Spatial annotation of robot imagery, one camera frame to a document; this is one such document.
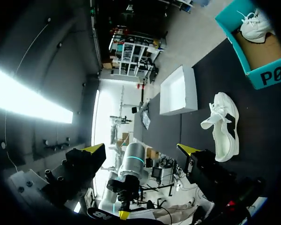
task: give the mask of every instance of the white sneaker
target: white sneaker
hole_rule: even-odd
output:
[[[270,32],[275,34],[266,15],[258,9],[256,9],[255,13],[249,13],[247,16],[241,12],[239,13],[244,16],[244,20],[242,20],[243,25],[241,26],[240,31],[243,37],[248,41],[254,43],[264,43],[266,41],[267,33]]]
[[[201,122],[203,129],[212,125],[215,142],[215,160],[226,162],[239,154],[239,140],[237,135],[238,110],[232,99],[223,92],[214,96],[214,103],[209,103],[210,117]]]

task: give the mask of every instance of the white cable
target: white cable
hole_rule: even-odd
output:
[[[8,149],[7,149],[7,137],[6,137],[6,118],[7,118],[7,110],[5,110],[5,122],[4,122],[4,139],[5,139],[5,147],[6,147],[6,153],[9,161],[14,165],[15,170],[18,172],[17,166],[14,164],[14,162],[11,160],[8,154]]]
[[[17,70],[15,71],[15,75],[17,74],[17,72],[18,72],[18,70],[19,70],[19,68],[20,68],[20,66],[21,66],[21,64],[22,64],[22,62],[23,62],[23,60],[24,60],[24,58],[25,58],[27,52],[29,51],[29,49],[31,48],[31,46],[33,45],[33,43],[36,41],[36,39],[38,38],[38,36],[40,36],[40,34],[45,30],[45,28],[46,28],[47,26],[48,26],[48,24],[46,24],[46,25],[44,26],[44,28],[39,32],[39,34],[34,38],[34,40],[31,42],[31,44],[30,44],[29,47],[27,48],[25,54],[23,55],[23,57],[22,57],[22,59],[21,59],[21,61],[20,61],[20,64],[19,64]]]
[[[36,41],[36,39],[38,38],[38,36],[40,36],[40,34],[45,30],[45,28],[48,26],[48,24],[46,24],[43,29],[38,33],[38,35],[33,39],[33,41],[31,42],[31,44],[29,45],[29,47],[27,48],[25,54],[23,55],[17,70],[15,71],[15,75],[18,73],[18,70],[27,54],[27,52],[29,51],[29,49],[31,48],[31,46],[33,45],[33,43]],[[6,119],[7,119],[7,110],[5,110],[5,121],[4,121],[4,139],[5,139],[5,147],[6,147],[6,153],[7,153],[7,157],[9,159],[9,161],[14,165],[15,170],[18,172],[18,168],[17,166],[14,164],[14,162],[11,160],[11,158],[9,157],[9,153],[8,153],[8,149],[7,149],[7,136],[6,136]]]

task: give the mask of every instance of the white box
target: white box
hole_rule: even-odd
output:
[[[160,115],[175,115],[198,110],[193,68],[180,66],[161,84]]]

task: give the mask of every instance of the ceiling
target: ceiling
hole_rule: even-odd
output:
[[[74,113],[72,124],[61,124],[0,109],[0,143],[5,132],[7,137],[7,149],[0,146],[0,168],[6,175],[15,172],[8,151],[18,169],[41,174],[58,166],[66,152],[46,148],[44,139],[54,145],[70,137],[71,147],[90,145],[100,65],[89,1],[11,1],[1,3],[0,12],[6,15],[0,25],[0,69]]]

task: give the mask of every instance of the desk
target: desk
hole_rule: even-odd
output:
[[[176,144],[215,152],[212,128],[203,130],[200,123],[209,117],[209,102],[223,91],[239,111],[237,132],[239,155],[221,165],[236,172],[238,178],[263,177],[265,196],[274,187],[281,171],[281,83],[255,90],[246,79],[239,59],[226,39],[194,67],[198,111],[181,115],[159,115],[159,95],[149,103],[151,124],[146,130],[140,113],[135,115],[134,134],[140,141],[175,158]]]

